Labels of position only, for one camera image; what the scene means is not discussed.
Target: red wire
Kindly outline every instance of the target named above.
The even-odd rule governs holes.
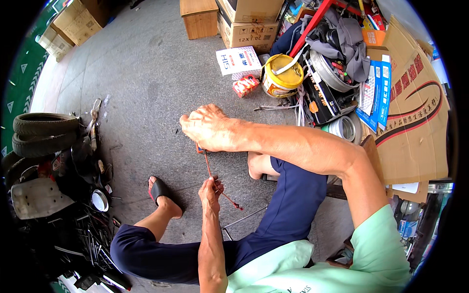
[[[207,163],[208,174],[209,174],[210,177],[212,177],[212,173],[210,172],[210,167],[209,167],[209,165],[208,165],[207,154],[204,153],[204,156],[205,156],[205,162]],[[227,198],[227,200],[229,200],[229,201],[233,204],[233,206],[234,206],[235,208],[240,209],[240,210],[243,210],[243,209],[244,209],[244,208],[240,207],[239,204],[237,204],[237,203],[235,203],[234,201],[232,201],[231,198],[229,198],[229,197],[228,197],[226,194],[224,194],[223,192],[221,192],[221,194],[223,194],[223,195]]]

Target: floor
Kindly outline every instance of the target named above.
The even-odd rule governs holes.
[[[208,174],[204,157],[181,131],[179,117],[208,103],[217,104],[228,116],[266,124],[294,124],[295,115],[290,110],[253,111],[277,104],[261,89],[238,98],[231,76],[221,76],[215,59],[215,51],[225,48],[220,36],[188,40],[177,1],[146,0],[139,7],[125,7],[61,62],[49,58],[51,69],[39,79],[49,85],[38,84],[31,110],[75,112],[89,121],[95,99],[109,95],[99,112],[99,147],[106,164],[113,165],[113,196],[122,198],[112,202],[110,212],[128,224],[153,212],[147,179],[157,175],[183,197],[187,207],[183,218],[170,222],[162,242],[200,241],[197,191]],[[245,208],[238,211],[221,198],[221,225],[265,206],[275,190],[275,182],[249,177],[246,160],[247,153],[209,155],[212,171],[223,180],[227,194]],[[263,213],[230,227],[232,237],[253,232]],[[311,227],[313,260],[324,261],[334,254],[352,231],[347,202],[327,197]],[[135,293],[199,291],[195,285],[130,279]]]

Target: navy blue pants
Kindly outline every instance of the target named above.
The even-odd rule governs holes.
[[[224,241],[229,276],[255,258],[296,240],[307,239],[326,194],[326,176],[271,157],[280,173],[277,190],[257,230],[241,240]],[[144,227],[122,225],[111,244],[111,257],[127,274],[168,283],[198,284],[200,242],[158,243]]]

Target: black slipper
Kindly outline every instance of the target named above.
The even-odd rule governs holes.
[[[172,200],[175,204],[177,204],[182,212],[184,213],[184,207],[181,205],[180,201],[178,198],[176,198],[173,193],[169,190],[168,186],[161,180],[160,178],[153,176],[156,178],[155,183],[153,183],[153,187],[151,189],[148,189],[148,194],[150,195],[151,199],[155,202],[156,206],[158,206],[158,203],[156,202],[156,199],[159,196],[166,196],[170,200]]]

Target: mint green shirt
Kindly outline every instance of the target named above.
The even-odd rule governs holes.
[[[305,269],[314,245],[307,240],[280,246],[228,276],[227,293],[398,292],[410,279],[388,204],[359,225],[350,269],[316,263]]]

